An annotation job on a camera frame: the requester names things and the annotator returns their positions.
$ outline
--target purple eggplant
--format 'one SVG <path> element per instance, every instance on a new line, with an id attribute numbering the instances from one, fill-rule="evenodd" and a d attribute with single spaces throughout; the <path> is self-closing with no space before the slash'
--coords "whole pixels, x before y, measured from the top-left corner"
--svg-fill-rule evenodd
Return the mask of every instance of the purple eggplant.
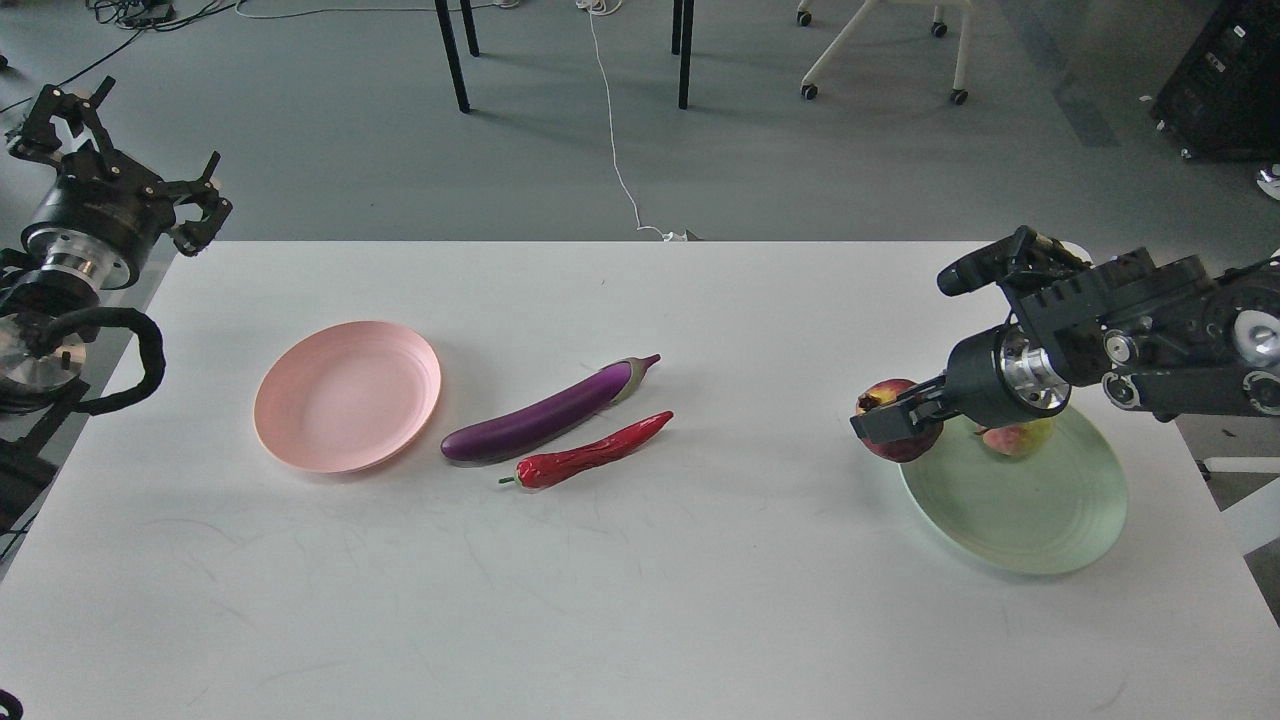
<path id="1" fill-rule="evenodd" d="M 454 462 L 498 462 L 525 454 L 630 397 L 645 372 L 660 359 L 659 355 L 627 357 L 605 365 L 576 386 L 524 410 L 449 433 L 440 442 L 440 452 Z"/>

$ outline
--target gray floor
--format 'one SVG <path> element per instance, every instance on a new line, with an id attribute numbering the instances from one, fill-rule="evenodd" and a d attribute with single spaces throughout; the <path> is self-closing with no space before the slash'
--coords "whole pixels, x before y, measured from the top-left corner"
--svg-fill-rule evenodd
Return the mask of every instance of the gray floor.
<path id="1" fill-rule="evenodd" d="M 202 4 L 175 1 L 182 13 Z M 146 33 L 69 87 L 114 76 L 101 114 L 115 143 L 168 179 L 223 154 L 218 178 L 236 211 L 218 242 L 654 241 L 685 229 L 712 241 L 992 241 L 1025 223 L 1094 256 L 1199 254 L 1215 273 L 1280 247 L 1280 202 L 1253 183 L 1260 164 L 1184 161 L 1148 115 L 1212 0 L 977 0 L 960 108 L 947 101 L 956 14 L 937 40 L 927 8 L 886 6 L 804 101 L 801 76 L 854 5 L 819 0 L 801 28 L 790 1 L 704 0 L 686 111 L 669 0 L 628 0 L 594 20 L 571 0 L 477 9 L 483 54 L 462 58 L 470 115 L 454 104 L 430 13 L 227 12 Z M 454 26 L 461 37 L 457 15 Z M 0 106 L 127 38 L 81 3 L 0 9 L 13 64 Z M 50 181 L 47 168 L 0 156 L 4 242 Z M 1249 452 L 1275 447 L 1280 428 L 1258 437 Z M 1276 555 L 1253 565 L 1274 568 Z M 1270 577 L 1265 593 L 1280 597 Z"/>

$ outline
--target silver joint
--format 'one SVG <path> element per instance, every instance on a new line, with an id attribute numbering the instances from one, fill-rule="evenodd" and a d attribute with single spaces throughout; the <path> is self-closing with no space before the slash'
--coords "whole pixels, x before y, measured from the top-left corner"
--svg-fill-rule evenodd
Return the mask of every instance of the silver joint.
<path id="1" fill-rule="evenodd" d="M 31 234 L 27 246 L 45 256 L 41 270 L 68 273 L 88 283 L 97 292 L 120 287 L 129 279 L 129 269 L 105 242 L 67 228 L 41 228 Z"/>
<path id="2" fill-rule="evenodd" d="M 1235 351 L 1254 368 L 1280 363 L 1280 319 L 1258 310 L 1243 310 L 1231 324 Z"/>
<path id="3" fill-rule="evenodd" d="M 1001 341 L 1000 373 L 1005 384 L 1023 402 L 1041 410 L 1066 405 L 1071 386 L 1050 364 L 1043 347 L 1032 347 L 1020 329 L 1011 329 Z"/>
<path id="4" fill-rule="evenodd" d="M 1280 415 L 1280 378 L 1266 370 L 1253 370 L 1240 383 L 1249 396 L 1249 405 L 1263 415 Z"/>
<path id="5" fill-rule="evenodd" d="M 1138 386 L 1133 384 L 1133 380 L 1124 375 L 1115 373 L 1102 375 L 1102 392 L 1107 395 L 1107 400 L 1116 407 L 1133 410 L 1142 405 Z"/>
<path id="6" fill-rule="evenodd" d="M 1107 357 L 1117 365 L 1128 365 L 1138 356 L 1137 343 L 1120 331 L 1107 331 L 1102 336 L 1102 348 Z"/>

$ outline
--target black cable sleeve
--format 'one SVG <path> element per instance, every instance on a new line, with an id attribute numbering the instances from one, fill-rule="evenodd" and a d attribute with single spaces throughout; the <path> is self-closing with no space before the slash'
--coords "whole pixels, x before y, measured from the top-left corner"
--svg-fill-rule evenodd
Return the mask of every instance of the black cable sleeve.
<path id="1" fill-rule="evenodd" d="M 40 334 L 41 350 L 52 351 L 63 337 L 79 328 L 125 328 L 138 336 L 138 356 L 142 360 L 142 379 L 129 389 L 106 397 L 84 400 L 76 405 L 77 413 L 102 415 L 146 400 L 164 379 L 164 338 L 160 328 L 143 313 L 133 307 L 87 307 L 59 315 Z"/>

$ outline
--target table leg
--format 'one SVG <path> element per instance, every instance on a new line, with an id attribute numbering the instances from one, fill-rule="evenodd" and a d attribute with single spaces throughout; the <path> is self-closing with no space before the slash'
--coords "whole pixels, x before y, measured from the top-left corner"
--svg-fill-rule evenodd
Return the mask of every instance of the table leg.
<path id="1" fill-rule="evenodd" d="M 453 37 L 453 20 L 449 19 L 447 0 L 435 0 L 435 17 L 440 20 L 440 37 L 444 38 L 444 54 L 449 59 L 449 74 L 453 76 L 453 94 L 458 96 L 458 110 L 470 113 L 471 104 L 467 102 L 467 86 L 462 82 L 458 44 Z"/>
<path id="2" fill-rule="evenodd" d="M 671 8 L 671 54 L 680 55 L 680 15 L 685 0 L 675 0 Z"/>
<path id="3" fill-rule="evenodd" d="M 480 42 L 476 41 L 476 20 L 471 15 L 471 0 L 462 0 L 462 28 L 467 31 L 467 51 L 472 58 L 479 58 Z"/>
<path id="4" fill-rule="evenodd" d="M 684 0 L 680 27 L 680 109 L 689 109 L 689 47 L 694 42 L 694 0 Z"/>

